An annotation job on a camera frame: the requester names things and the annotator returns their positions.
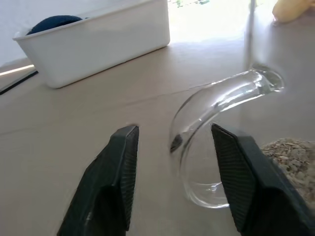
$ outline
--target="bright light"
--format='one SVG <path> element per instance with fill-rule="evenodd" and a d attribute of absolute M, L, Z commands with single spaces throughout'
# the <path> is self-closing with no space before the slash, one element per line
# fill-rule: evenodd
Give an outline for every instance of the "bright light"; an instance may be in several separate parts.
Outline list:
<path fill-rule="evenodd" d="M 5 72 L 0 73 L 0 76 L 11 74 L 13 72 L 17 72 L 17 71 L 20 71 L 20 70 L 25 70 L 25 69 L 32 68 L 32 67 L 34 67 L 34 65 L 27 65 L 27 66 L 20 67 L 20 68 L 14 69 L 14 70 L 5 71 Z"/>

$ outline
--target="curved glass tube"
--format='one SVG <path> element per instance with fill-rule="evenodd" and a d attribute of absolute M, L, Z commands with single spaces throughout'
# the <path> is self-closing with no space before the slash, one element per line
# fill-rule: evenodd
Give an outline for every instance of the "curved glass tube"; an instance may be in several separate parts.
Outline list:
<path fill-rule="evenodd" d="M 173 171 L 181 177 L 190 200 L 209 208 L 228 206 L 220 182 L 209 179 L 209 183 L 205 184 L 189 180 L 187 159 L 191 144 L 197 142 L 195 135 L 220 112 L 283 88 L 284 83 L 278 73 L 260 66 L 206 86 L 181 106 L 172 121 L 169 148 Z"/>

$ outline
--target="blue fabric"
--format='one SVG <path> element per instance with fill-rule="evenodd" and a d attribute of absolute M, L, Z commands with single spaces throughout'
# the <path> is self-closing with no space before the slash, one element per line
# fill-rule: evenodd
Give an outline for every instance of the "blue fabric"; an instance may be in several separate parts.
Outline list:
<path fill-rule="evenodd" d="M 27 35 L 49 30 L 55 27 L 64 26 L 73 22 L 81 21 L 77 16 L 51 16 L 39 22 Z"/>

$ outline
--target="wood shavings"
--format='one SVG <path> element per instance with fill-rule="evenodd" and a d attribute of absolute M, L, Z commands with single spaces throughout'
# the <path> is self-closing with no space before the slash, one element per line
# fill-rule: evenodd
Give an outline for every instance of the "wood shavings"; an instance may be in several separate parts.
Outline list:
<path fill-rule="evenodd" d="M 285 138 L 261 150 L 279 164 L 309 208 L 315 210 L 315 143 Z"/>

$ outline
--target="table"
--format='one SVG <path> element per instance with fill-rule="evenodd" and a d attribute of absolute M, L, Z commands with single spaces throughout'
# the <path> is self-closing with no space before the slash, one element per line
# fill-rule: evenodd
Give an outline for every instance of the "table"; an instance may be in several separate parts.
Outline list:
<path fill-rule="evenodd" d="M 62 89 L 46 87 L 38 74 L 1 96 L 2 235 L 55 235 L 85 168 L 112 133 L 132 123 L 140 125 L 140 137 L 127 235 L 239 235 L 228 208 L 201 208 L 184 198 L 168 160 L 169 127 L 181 104 L 205 84 L 244 70 L 247 16 L 236 28 L 229 27 L 235 14 L 220 26 L 216 17 L 205 20 L 208 33 L 171 24 L 168 47 Z M 255 56 L 283 75 L 286 89 L 226 111 L 219 122 L 245 130 L 259 144 L 314 139 L 311 17 L 277 28 L 257 17 Z"/>

